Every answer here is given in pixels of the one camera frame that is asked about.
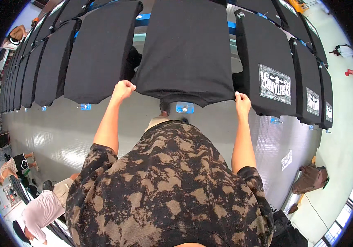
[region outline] white shirt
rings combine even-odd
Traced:
[[[28,203],[21,217],[27,229],[40,243],[45,242],[46,234],[42,228],[65,213],[60,200],[50,190],[44,190],[36,199]]]

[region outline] beige shorts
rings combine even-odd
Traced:
[[[73,182],[72,179],[67,178],[54,185],[53,192],[60,200],[62,207],[66,205],[66,198],[68,197],[68,192]]]
[[[154,117],[152,118],[152,120],[150,120],[149,122],[149,126],[145,129],[145,132],[150,129],[151,127],[155,126],[155,125],[158,125],[159,123],[162,123],[162,122],[166,122],[166,121],[169,121],[170,119],[168,117],[165,117],[165,116],[158,116],[158,117]]]

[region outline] cable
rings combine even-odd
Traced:
[[[316,212],[316,214],[318,215],[319,219],[322,220],[322,218],[321,218],[321,217],[319,216],[319,214],[318,214],[318,211],[317,211],[317,210],[313,207],[313,205],[311,204],[311,201],[310,201],[310,199],[308,198],[307,194],[305,194],[305,197],[307,197],[307,200],[309,201],[311,207],[315,210],[315,212]],[[323,224],[325,225],[326,229],[329,230],[328,227],[327,227],[327,225],[326,225],[326,223],[325,223],[323,220],[322,220],[322,222],[323,222]]]

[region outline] fist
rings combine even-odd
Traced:
[[[250,99],[246,94],[235,92],[235,108],[237,110],[238,120],[248,120],[248,114],[251,107]]]
[[[122,102],[125,98],[128,98],[135,89],[136,86],[131,82],[127,80],[119,81],[113,90],[112,100]]]

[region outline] black shoe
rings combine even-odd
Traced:
[[[167,116],[170,114],[170,103],[160,100],[160,111],[167,112]]]

